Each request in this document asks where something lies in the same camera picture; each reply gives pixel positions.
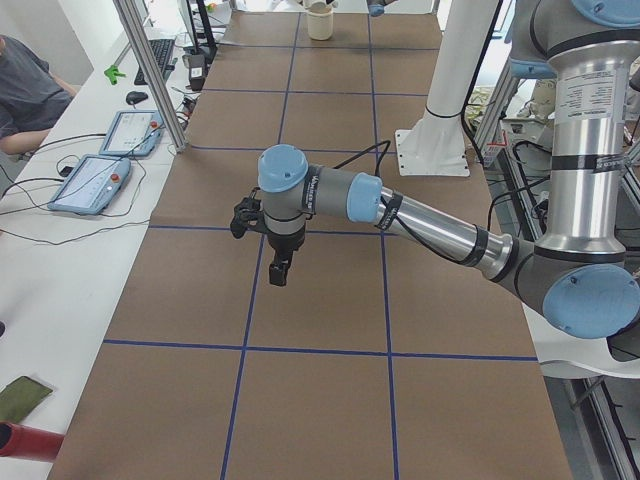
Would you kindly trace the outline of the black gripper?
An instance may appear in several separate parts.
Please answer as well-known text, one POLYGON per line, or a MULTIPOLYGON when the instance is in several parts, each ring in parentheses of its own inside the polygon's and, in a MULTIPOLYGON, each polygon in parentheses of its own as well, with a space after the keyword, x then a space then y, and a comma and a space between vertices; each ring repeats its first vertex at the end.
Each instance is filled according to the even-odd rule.
POLYGON ((268 243, 274 250, 274 258, 269 265, 269 283, 274 286, 286 286, 293 255, 303 245, 305 228, 291 234, 267 232, 268 243))

